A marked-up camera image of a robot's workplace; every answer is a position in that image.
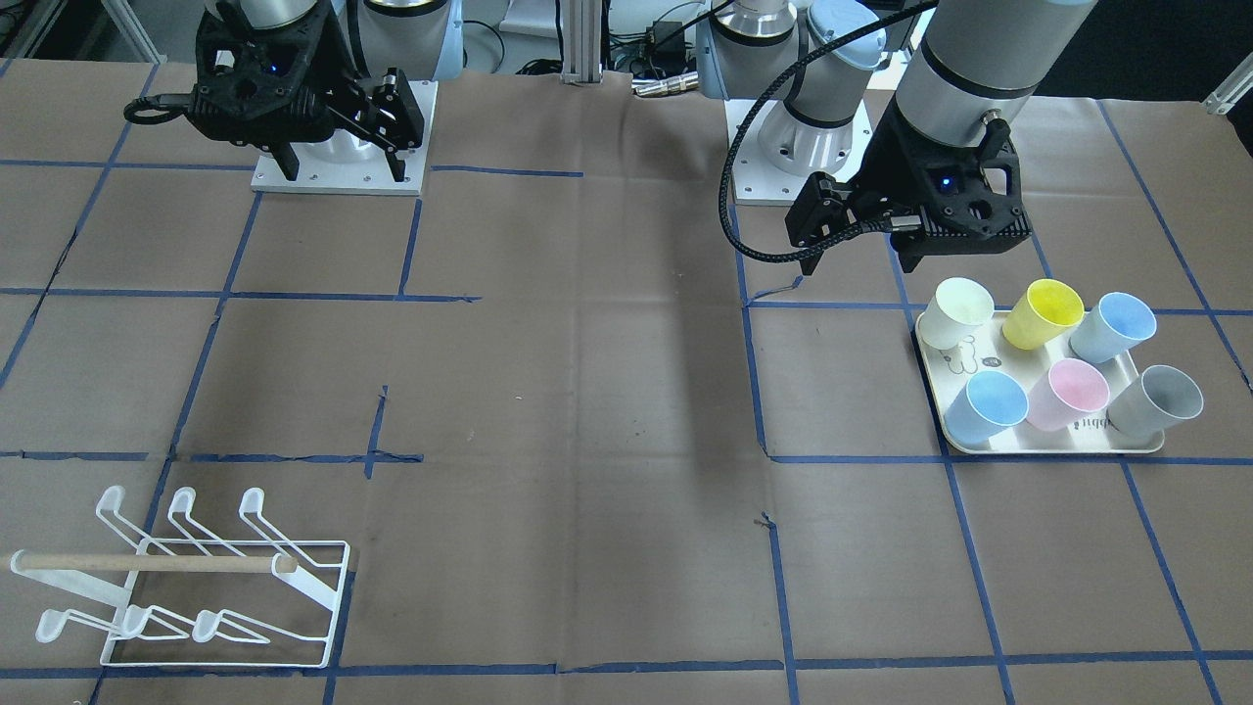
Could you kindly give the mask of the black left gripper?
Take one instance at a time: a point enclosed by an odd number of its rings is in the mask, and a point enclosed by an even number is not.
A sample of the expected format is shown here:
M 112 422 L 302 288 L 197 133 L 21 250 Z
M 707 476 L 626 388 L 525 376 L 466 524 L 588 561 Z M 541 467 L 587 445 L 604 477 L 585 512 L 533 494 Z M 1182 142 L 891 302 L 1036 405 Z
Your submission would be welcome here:
M 855 215 L 920 218 L 892 232 L 905 275 L 925 258 L 1001 254 L 1032 235 L 1010 133 L 994 115 L 979 121 L 976 147 L 945 147 L 913 129 L 890 101 L 855 175 Z M 858 237 L 846 197 L 834 175 L 811 173 L 786 214 L 789 244 L 806 249 Z

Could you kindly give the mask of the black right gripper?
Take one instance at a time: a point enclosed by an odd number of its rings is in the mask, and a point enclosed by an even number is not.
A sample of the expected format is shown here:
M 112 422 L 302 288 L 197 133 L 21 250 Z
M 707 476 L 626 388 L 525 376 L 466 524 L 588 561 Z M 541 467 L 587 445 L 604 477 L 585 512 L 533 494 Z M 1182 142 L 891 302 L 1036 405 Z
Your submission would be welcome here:
M 264 18 L 259 5 L 207 5 L 195 36 L 197 81 L 185 116 L 207 138 L 264 147 L 286 180 L 299 178 L 291 143 L 336 129 L 381 149 L 393 182 L 424 147 L 426 120 L 403 71 L 367 93 L 331 5 Z

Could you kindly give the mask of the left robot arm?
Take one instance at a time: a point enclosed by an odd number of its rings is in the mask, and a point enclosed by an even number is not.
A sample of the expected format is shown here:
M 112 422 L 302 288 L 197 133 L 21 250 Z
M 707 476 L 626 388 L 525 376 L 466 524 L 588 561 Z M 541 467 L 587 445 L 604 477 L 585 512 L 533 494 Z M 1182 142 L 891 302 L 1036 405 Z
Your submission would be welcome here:
M 900 267 L 1035 235 L 1011 124 L 1091 1 L 713 1 L 700 91 L 738 103 L 718 183 L 743 258 L 799 264 L 886 233 Z

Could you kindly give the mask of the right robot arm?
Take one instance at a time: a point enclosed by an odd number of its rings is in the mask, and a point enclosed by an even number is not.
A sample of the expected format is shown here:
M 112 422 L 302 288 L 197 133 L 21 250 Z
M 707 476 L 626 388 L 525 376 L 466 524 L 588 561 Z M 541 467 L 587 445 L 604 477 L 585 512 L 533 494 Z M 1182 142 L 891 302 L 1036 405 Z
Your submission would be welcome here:
M 462 60 L 459 1 L 209 1 L 182 113 L 254 147 L 261 192 L 416 195 Z

